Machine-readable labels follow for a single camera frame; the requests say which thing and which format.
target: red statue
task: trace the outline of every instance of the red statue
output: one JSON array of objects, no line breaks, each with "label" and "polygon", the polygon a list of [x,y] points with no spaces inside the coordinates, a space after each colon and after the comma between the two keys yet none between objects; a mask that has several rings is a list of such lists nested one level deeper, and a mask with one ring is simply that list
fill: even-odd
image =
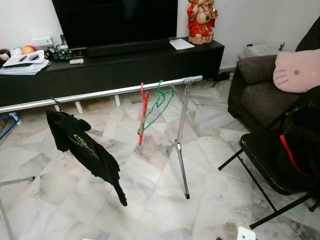
[{"label": "red statue", "polygon": [[214,40],[212,28],[215,26],[218,11],[213,9],[214,0],[188,0],[191,6],[187,13],[189,17],[189,42],[206,44]]}]

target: black t-shirt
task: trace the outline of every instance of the black t-shirt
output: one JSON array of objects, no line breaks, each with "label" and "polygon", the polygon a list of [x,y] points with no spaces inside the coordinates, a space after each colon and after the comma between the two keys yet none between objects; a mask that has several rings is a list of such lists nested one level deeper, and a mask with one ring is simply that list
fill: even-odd
[{"label": "black t-shirt", "polygon": [[112,184],[120,202],[126,206],[127,199],[119,185],[119,165],[103,146],[85,133],[91,126],[65,112],[47,111],[46,118],[57,149],[62,152],[70,150],[93,175]]}]

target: blue hanger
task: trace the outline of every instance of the blue hanger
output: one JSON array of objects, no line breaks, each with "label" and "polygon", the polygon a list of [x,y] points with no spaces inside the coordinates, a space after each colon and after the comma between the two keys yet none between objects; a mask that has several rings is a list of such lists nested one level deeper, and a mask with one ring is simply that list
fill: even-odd
[{"label": "blue hanger", "polygon": [[0,121],[9,119],[9,118],[13,119],[13,123],[11,124],[11,126],[7,130],[5,130],[4,133],[0,135],[0,140],[20,121],[20,115],[16,114],[15,116],[18,118],[17,120],[14,118],[14,116],[11,116],[11,115],[0,117]]}]

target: hello kitty cushion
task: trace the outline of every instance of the hello kitty cushion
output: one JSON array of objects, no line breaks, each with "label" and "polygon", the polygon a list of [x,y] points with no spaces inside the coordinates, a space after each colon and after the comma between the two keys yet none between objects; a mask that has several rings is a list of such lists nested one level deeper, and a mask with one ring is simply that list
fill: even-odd
[{"label": "hello kitty cushion", "polygon": [[275,60],[273,83],[289,93],[304,93],[319,86],[320,49],[280,52]]}]

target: tv cabinet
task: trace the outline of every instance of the tv cabinet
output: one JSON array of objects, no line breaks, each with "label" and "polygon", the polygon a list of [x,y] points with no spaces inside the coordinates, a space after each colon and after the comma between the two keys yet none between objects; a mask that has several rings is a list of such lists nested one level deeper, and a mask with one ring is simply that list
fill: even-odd
[{"label": "tv cabinet", "polygon": [[51,61],[37,75],[0,75],[1,107],[202,75],[215,80],[224,46],[216,41],[189,49],[173,47],[84,58],[83,64]]}]

